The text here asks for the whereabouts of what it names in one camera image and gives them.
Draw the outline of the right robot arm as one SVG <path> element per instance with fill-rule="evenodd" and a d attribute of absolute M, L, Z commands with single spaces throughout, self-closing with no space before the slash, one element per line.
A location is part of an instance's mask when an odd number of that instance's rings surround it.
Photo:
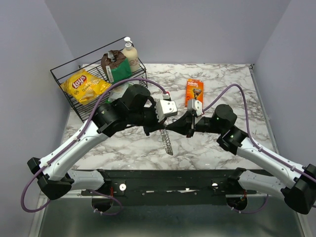
<path fill-rule="evenodd" d="M 167 130 L 192 137 L 195 132 L 219 134 L 219 146 L 234 155 L 245 158 L 269 173 L 255 174 L 238 168 L 227 181 L 228 190 L 234 194 L 241 190 L 254 190 L 278 197 L 294 211 L 308 214 L 316 201 L 316 167 L 290 161 L 266 149 L 246 132 L 235 126 L 237 119 L 229 105 L 215 108 L 212 117 L 201 117 L 186 112 Z"/>

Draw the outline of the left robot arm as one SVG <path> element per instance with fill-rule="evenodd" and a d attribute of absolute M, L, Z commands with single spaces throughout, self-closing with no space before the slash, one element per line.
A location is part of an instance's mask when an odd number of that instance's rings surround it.
<path fill-rule="evenodd" d="M 115 101 L 98 105 L 82 127 L 60 147 L 43 158 L 28 160 L 40 190 L 49 200 L 59 199 L 70 190 L 90 189 L 99 195 L 106 194 L 109 182 L 100 171 L 76 171 L 72 166 L 92 148 L 129 125 L 161 125 L 166 118 L 163 103 L 172 103 L 169 92 L 164 91 L 162 99 L 155 101 L 147 88 L 135 84 Z"/>

